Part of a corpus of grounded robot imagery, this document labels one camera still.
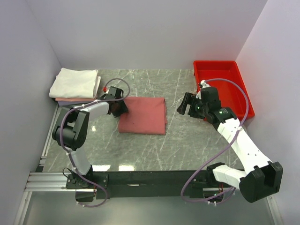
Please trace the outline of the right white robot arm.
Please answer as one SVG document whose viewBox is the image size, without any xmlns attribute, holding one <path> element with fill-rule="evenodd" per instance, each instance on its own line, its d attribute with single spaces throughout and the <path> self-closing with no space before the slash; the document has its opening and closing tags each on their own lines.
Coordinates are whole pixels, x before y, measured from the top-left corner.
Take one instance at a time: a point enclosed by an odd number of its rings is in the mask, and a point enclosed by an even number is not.
<svg viewBox="0 0 300 225">
<path fill-rule="evenodd" d="M 243 170 L 238 170 L 224 163 L 205 163 L 205 176 L 196 178 L 203 172 L 203 169 L 198 169 L 187 180 L 185 188 L 196 181 L 211 187 L 224 183 L 238 189 L 249 203 L 279 192 L 283 176 L 282 165 L 272 162 L 258 149 L 233 110 L 222 107 L 216 88 L 202 88 L 197 94 L 185 93 L 177 112 L 209 122 L 225 138 L 228 147 L 234 150 L 243 165 Z"/>
</svg>

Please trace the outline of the pink red t shirt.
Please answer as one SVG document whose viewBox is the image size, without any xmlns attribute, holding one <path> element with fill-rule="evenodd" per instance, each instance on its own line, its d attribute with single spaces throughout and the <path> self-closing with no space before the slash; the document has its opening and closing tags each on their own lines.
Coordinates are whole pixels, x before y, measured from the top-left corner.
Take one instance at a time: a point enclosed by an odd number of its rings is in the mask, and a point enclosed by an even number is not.
<svg viewBox="0 0 300 225">
<path fill-rule="evenodd" d="M 119 133 L 165 135 L 165 98 L 127 97 L 124 102 L 128 112 L 120 116 Z"/>
</svg>

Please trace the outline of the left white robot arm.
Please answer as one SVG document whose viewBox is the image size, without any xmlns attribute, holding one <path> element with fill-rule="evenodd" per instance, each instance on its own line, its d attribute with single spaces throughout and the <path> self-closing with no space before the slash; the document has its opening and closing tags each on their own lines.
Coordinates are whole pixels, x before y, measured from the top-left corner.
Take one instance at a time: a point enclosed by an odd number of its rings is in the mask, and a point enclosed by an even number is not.
<svg viewBox="0 0 300 225">
<path fill-rule="evenodd" d="M 52 139 L 63 148 L 71 162 L 70 183 L 80 185 L 82 188 L 89 188 L 92 185 L 107 186 L 108 176 L 93 171 L 83 145 L 91 120 L 110 114 L 117 118 L 128 112 L 125 98 L 122 89 L 111 86 L 100 99 L 91 103 L 62 107 L 52 132 Z"/>
</svg>

